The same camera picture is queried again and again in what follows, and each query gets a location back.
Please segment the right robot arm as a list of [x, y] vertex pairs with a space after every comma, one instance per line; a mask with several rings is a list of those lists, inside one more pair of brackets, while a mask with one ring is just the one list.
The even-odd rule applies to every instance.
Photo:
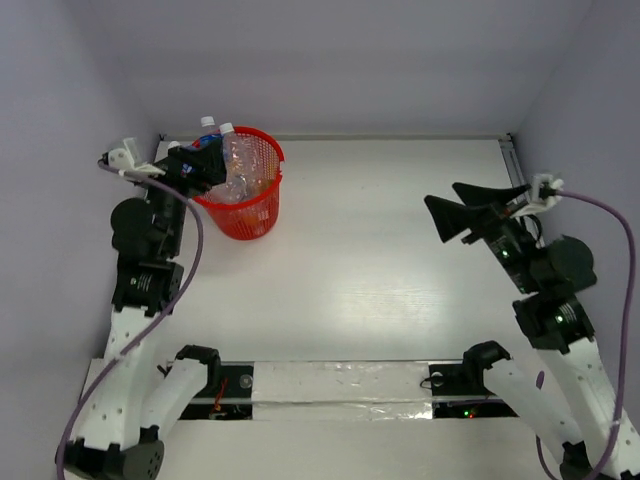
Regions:
[[426, 387], [436, 395], [484, 395], [507, 405], [535, 434], [540, 454], [551, 454], [562, 479], [635, 479], [639, 430], [624, 408], [625, 382], [604, 369], [595, 329], [579, 301], [594, 286], [594, 257], [580, 239], [541, 244], [524, 226], [566, 197], [551, 175], [511, 189], [455, 183], [455, 200], [425, 198], [442, 241], [483, 242], [520, 293], [517, 324], [564, 395], [555, 403], [528, 381], [496, 341], [470, 347], [459, 362], [431, 369]]

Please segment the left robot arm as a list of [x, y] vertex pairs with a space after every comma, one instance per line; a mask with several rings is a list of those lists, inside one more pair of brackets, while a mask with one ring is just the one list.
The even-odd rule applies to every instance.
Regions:
[[166, 157], [138, 160], [128, 138], [105, 153], [100, 169], [144, 189], [112, 211], [118, 253], [111, 323], [101, 369], [69, 418], [56, 450], [56, 476], [155, 479], [166, 438], [198, 394], [221, 383], [217, 350], [184, 347], [158, 384], [156, 350], [165, 324], [193, 281], [204, 227], [193, 200], [225, 182], [221, 139], [173, 143]]

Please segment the blue label bottle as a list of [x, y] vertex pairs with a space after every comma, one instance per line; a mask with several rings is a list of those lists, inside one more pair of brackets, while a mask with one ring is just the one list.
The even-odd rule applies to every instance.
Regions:
[[216, 125], [216, 121], [212, 116], [203, 116], [200, 119], [202, 132], [201, 135], [191, 144], [182, 144], [178, 141], [171, 141], [168, 149], [182, 148], [188, 151], [201, 151], [209, 146], [218, 153], [223, 152], [222, 135]]
[[250, 188], [244, 175], [227, 175], [226, 182], [214, 186], [210, 195], [216, 203], [232, 205], [247, 200], [250, 196]]

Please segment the clear unlabelled bottle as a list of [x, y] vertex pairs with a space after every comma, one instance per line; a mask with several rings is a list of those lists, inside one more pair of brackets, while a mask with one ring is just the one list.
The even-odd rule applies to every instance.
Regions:
[[227, 175], [242, 174], [246, 177], [250, 188], [250, 196], [247, 200], [250, 200], [258, 195], [256, 183], [261, 179], [256, 155], [231, 123], [222, 124], [219, 130], [222, 135]]

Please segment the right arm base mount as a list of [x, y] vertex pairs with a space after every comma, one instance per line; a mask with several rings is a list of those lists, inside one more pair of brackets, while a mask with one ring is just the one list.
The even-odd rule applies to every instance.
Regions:
[[517, 414], [502, 399], [470, 380], [461, 363], [429, 365], [420, 387], [431, 394], [435, 419], [515, 418]]

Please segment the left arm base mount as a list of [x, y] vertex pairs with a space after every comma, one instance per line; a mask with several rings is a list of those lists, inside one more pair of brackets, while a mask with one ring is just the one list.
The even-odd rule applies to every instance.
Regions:
[[199, 393], [185, 407], [180, 420], [251, 420], [253, 363], [223, 363], [216, 391]]

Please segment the small orange juice bottle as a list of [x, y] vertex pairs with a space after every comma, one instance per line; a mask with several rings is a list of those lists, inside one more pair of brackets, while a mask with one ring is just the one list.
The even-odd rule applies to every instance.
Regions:
[[261, 178], [257, 181], [257, 192], [259, 194], [265, 192], [273, 183], [273, 180], [270, 178]]

